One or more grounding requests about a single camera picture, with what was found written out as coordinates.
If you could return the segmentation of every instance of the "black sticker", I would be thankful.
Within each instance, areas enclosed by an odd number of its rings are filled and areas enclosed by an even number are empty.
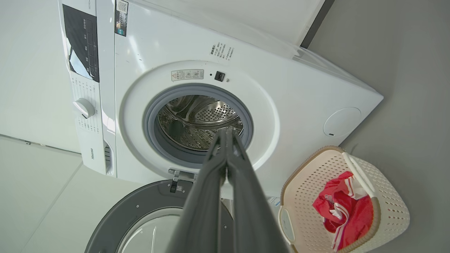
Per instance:
[[[67,5],[63,14],[70,70],[100,82],[97,18]]]
[[[128,19],[128,2],[116,0],[115,20],[116,25],[114,31],[122,36],[126,36],[126,26]]]

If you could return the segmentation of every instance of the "red clothing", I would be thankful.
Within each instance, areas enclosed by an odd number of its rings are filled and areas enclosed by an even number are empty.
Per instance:
[[[313,206],[324,217],[325,228],[335,234],[334,251],[357,241],[372,225],[372,201],[351,172],[330,180]]]

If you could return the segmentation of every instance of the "gray floor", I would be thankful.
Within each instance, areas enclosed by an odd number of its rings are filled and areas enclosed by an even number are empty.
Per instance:
[[[337,0],[309,49],[384,101],[342,147],[377,166],[408,230],[375,252],[450,252],[450,1]]]

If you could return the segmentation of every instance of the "white plastic basket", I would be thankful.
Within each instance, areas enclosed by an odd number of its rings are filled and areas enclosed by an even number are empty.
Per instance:
[[[386,177],[372,164],[339,147],[327,146],[290,176],[281,193],[279,224],[295,252],[333,252],[333,234],[325,229],[312,204],[325,184],[345,171],[351,171],[368,192],[374,212],[369,232],[339,252],[370,251],[408,228],[408,208]]]

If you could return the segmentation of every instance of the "warning label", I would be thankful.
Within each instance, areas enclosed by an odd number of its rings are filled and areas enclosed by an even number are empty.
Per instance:
[[[221,42],[218,42],[217,44],[212,45],[210,55],[217,56],[219,58],[225,59],[225,60],[231,60],[231,57],[234,53],[234,47],[231,47],[227,44],[223,44]]]
[[[267,199],[267,202],[269,202],[269,205],[271,206],[279,206],[280,205],[280,198],[277,197],[265,197]]]
[[[203,69],[184,69],[172,71],[172,81],[186,79],[203,79]]]

